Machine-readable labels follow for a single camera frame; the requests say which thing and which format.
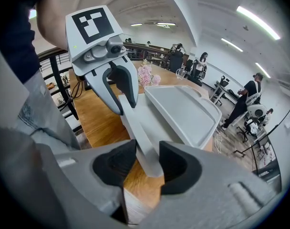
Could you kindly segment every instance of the dark shirt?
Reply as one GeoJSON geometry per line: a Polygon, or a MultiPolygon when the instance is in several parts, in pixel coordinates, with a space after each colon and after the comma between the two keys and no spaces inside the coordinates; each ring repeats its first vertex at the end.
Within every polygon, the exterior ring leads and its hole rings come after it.
{"type": "Polygon", "coordinates": [[[252,96],[253,94],[256,94],[256,93],[257,93],[257,91],[256,91],[256,85],[255,85],[255,82],[254,82],[254,81],[249,81],[249,82],[245,85],[245,89],[248,90],[248,93],[245,94],[245,95],[242,95],[242,96],[238,99],[239,102],[243,102],[243,103],[245,103],[248,95],[249,95],[249,96],[252,96]]]}
{"type": "Polygon", "coordinates": [[[39,59],[32,41],[29,12],[39,0],[20,0],[13,8],[11,18],[0,33],[0,51],[10,68],[22,83],[28,81],[39,69],[39,59]]]}

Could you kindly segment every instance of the black gripper pad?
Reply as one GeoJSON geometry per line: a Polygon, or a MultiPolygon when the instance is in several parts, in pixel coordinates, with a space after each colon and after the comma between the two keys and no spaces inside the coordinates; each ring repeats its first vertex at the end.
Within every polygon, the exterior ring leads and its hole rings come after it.
{"type": "Polygon", "coordinates": [[[123,187],[124,180],[135,163],[136,140],[131,140],[109,153],[99,155],[93,171],[107,185],[123,187]]]}
{"type": "Polygon", "coordinates": [[[159,162],[164,172],[165,184],[161,195],[180,194],[191,188],[200,178],[202,167],[192,155],[160,141],[159,162]]]}
{"type": "Polygon", "coordinates": [[[135,108],[136,102],[132,88],[132,80],[130,72],[121,65],[115,65],[115,63],[110,62],[111,72],[108,75],[109,80],[113,80],[116,87],[125,94],[130,106],[135,108]]]}

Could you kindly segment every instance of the plastic tray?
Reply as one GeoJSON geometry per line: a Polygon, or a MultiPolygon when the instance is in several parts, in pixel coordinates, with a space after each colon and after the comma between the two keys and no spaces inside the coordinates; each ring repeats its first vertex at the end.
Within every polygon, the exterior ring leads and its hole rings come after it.
{"type": "Polygon", "coordinates": [[[163,174],[160,141],[203,149],[221,118],[217,107],[189,86],[146,87],[134,109],[125,95],[118,98],[124,111],[122,123],[130,138],[137,140],[136,156],[149,177],[163,174]]]}
{"type": "Polygon", "coordinates": [[[205,147],[222,116],[210,100],[190,86],[147,86],[144,90],[184,144],[205,147]]]}

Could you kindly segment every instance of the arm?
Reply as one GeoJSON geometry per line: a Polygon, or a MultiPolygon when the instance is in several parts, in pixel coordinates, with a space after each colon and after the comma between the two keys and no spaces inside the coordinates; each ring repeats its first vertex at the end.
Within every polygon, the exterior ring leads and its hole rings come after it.
{"type": "Polygon", "coordinates": [[[65,18],[60,0],[40,0],[36,4],[37,25],[40,34],[51,44],[68,50],[65,37],[65,18]]]}
{"type": "Polygon", "coordinates": [[[238,95],[246,95],[248,93],[248,90],[247,89],[244,89],[244,90],[239,90],[237,92],[238,95]]]}

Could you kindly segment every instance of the black pants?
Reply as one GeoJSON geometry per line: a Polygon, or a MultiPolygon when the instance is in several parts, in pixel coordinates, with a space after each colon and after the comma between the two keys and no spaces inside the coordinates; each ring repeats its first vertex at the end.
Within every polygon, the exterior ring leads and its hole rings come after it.
{"type": "Polygon", "coordinates": [[[225,120],[225,124],[223,125],[223,127],[227,128],[237,117],[245,113],[246,110],[247,110],[246,103],[238,101],[230,117],[225,120]]]}

